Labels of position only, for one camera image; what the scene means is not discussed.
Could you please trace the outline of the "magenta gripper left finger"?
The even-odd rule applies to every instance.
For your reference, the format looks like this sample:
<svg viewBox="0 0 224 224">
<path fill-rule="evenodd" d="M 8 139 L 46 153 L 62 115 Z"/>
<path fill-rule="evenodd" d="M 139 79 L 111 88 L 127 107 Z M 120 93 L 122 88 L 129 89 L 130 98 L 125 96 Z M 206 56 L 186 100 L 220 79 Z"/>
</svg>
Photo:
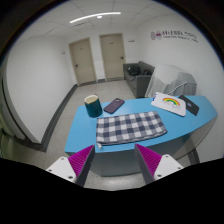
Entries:
<svg viewBox="0 0 224 224">
<path fill-rule="evenodd" d="M 60 157 L 46 171 L 83 187 L 94 156 L 95 146 L 90 145 L 69 157 Z"/>
</svg>

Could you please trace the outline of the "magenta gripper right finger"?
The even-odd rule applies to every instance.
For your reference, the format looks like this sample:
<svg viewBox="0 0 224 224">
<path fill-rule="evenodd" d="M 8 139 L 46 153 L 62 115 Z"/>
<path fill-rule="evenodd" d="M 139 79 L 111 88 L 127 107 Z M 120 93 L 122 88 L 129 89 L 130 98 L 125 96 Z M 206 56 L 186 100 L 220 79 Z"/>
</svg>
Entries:
<svg viewBox="0 0 224 224">
<path fill-rule="evenodd" d="M 169 154 L 160 155 L 142 145 L 135 145 L 135 155 L 146 184 L 183 169 Z"/>
</svg>

